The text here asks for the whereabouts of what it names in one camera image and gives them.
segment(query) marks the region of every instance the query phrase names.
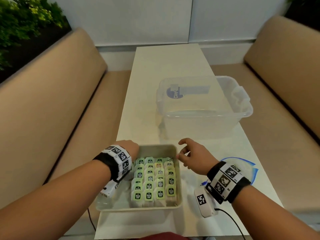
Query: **sofa cushion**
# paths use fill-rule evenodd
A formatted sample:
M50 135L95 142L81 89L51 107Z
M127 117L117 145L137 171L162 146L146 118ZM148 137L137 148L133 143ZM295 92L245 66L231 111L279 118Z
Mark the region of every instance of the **sofa cushion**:
M0 208L44 183L106 68L78 29L0 85Z
M244 64L213 65L231 76L251 99L253 115L240 124L283 206L292 212L320 210L320 146Z
M116 141L130 73L131 71L108 72L104 76L50 181L91 161ZM99 213L93 203L90 214L95 224L98 222ZM93 232L89 215L85 212L66 234Z
M244 59L320 138L320 32L275 16Z

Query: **white table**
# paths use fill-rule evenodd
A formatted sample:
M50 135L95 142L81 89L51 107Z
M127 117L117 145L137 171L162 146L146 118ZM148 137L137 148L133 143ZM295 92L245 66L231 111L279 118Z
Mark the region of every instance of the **white table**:
M178 150L182 149L178 141L164 141L158 136L156 90L160 81L167 77L207 75L213 75L213 72L198 44L138 47L117 140L133 140L140 145L174 144ZM198 142L218 160L233 156L256 163L259 172L254 187L282 206L240 124L234 128L231 137ZM193 190L206 181L206 177L196 175L183 165L180 167L182 207L176 210L102 212L95 239L140 238L167 231L185 237L240 235L234 222L223 212L206 219L201 216ZM219 207L227 211L248 235L229 203L224 202Z

